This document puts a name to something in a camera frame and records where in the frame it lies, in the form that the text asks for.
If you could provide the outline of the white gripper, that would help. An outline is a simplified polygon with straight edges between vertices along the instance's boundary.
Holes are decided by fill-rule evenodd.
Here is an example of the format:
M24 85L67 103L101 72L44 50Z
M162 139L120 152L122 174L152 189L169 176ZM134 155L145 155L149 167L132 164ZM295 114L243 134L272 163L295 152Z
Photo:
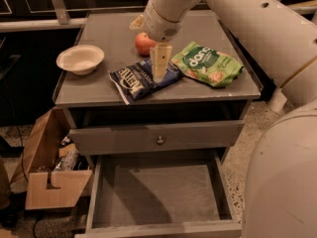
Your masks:
M142 30L157 44L150 48L152 74L155 82L163 80L167 64L170 60L171 41L180 30L180 22L170 22L155 9L154 0L150 0L143 15L139 15L129 26L130 30Z

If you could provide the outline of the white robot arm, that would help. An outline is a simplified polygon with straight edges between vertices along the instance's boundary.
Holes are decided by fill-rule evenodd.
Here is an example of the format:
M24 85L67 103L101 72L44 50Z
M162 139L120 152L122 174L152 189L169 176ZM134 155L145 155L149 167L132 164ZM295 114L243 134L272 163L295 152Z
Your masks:
M132 26L165 44L199 1L297 106L252 153L242 237L317 238L317 26L277 0L150 0Z

